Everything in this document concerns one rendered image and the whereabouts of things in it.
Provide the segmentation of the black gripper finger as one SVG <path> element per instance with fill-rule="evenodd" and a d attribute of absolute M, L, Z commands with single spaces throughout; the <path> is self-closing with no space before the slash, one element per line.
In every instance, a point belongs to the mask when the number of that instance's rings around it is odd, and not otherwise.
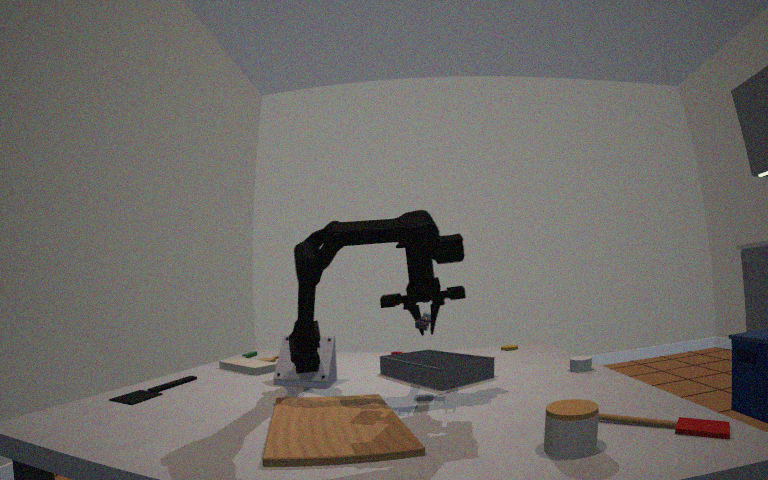
<path fill-rule="evenodd" d="M 419 306 L 418 305 L 413 306 L 413 307 L 404 307 L 404 310 L 409 310 L 410 314 L 413 316 L 415 321 L 416 321 L 416 319 L 420 319 L 421 318 L 421 314 L 420 314 Z M 419 329 L 419 330 L 421 332 L 421 335 L 424 336 L 424 330 L 422 330 L 422 329 Z"/>
<path fill-rule="evenodd" d="M 433 334 L 433 331 L 434 331 L 435 321 L 439 313 L 440 306 L 444 305 L 444 302 L 440 304 L 433 304 L 433 303 L 431 304 L 431 327 L 430 327 L 431 335 Z"/>

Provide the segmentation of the grey saucepan with brown lid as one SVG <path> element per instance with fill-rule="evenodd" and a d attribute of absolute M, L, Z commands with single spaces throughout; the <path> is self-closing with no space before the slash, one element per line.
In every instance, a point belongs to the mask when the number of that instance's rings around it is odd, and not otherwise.
<path fill-rule="evenodd" d="M 598 404 L 569 399 L 546 406 L 544 451 L 557 459 L 581 459 L 596 451 Z"/>

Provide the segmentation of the grey short cylinder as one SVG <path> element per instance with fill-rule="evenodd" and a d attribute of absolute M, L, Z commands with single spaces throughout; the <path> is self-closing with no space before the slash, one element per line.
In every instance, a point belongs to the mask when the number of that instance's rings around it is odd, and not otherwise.
<path fill-rule="evenodd" d="M 590 356 L 576 356 L 570 358 L 570 370 L 571 372 L 587 372 L 591 370 L 592 357 Z"/>

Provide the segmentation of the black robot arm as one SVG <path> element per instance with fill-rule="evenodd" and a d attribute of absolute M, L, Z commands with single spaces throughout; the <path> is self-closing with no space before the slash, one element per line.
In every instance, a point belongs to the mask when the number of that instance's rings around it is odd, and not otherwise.
<path fill-rule="evenodd" d="M 462 241 L 461 234 L 439 236 L 432 216 L 426 210 L 416 210 L 394 219 L 332 221 L 296 245 L 294 260 L 299 282 L 298 319 L 289 335 L 291 362 L 296 366 L 296 373 L 319 371 L 320 356 L 317 350 L 320 348 L 321 337 L 319 325 L 313 316 L 316 285 L 322 272 L 329 267 L 343 246 L 399 242 L 396 248 L 405 248 L 409 268 L 433 265 L 433 260 L 437 264 L 462 262 Z M 440 294 L 439 279 L 433 278 L 431 272 L 426 272 L 426 277 L 422 278 L 417 278 L 416 273 L 411 275 L 406 289 L 409 303 L 427 303 L 432 295 Z"/>

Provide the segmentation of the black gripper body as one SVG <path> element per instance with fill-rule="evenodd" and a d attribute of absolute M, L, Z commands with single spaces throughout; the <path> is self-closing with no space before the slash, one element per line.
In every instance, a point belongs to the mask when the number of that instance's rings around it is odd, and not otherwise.
<path fill-rule="evenodd" d="M 426 277 L 426 272 L 431 272 L 432 277 L 434 278 L 433 265 L 409 267 L 408 268 L 409 282 L 410 282 L 411 274 L 416 273 L 417 278 L 422 278 L 422 277 Z M 465 288 L 463 286 L 449 287 L 447 288 L 447 291 L 440 291 L 440 294 L 432 295 L 431 302 L 433 304 L 440 304 L 444 302 L 444 300 L 447 298 L 451 300 L 465 298 Z M 380 303 L 381 303 L 381 308 L 395 307 L 396 305 L 400 305 L 400 303 L 403 303 L 404 307 L 416 306 L 416 302 L 413 304 L 409 303 L 408 295 L 401 295 L 401 293 L 382 295 L 380 298 Z"/>

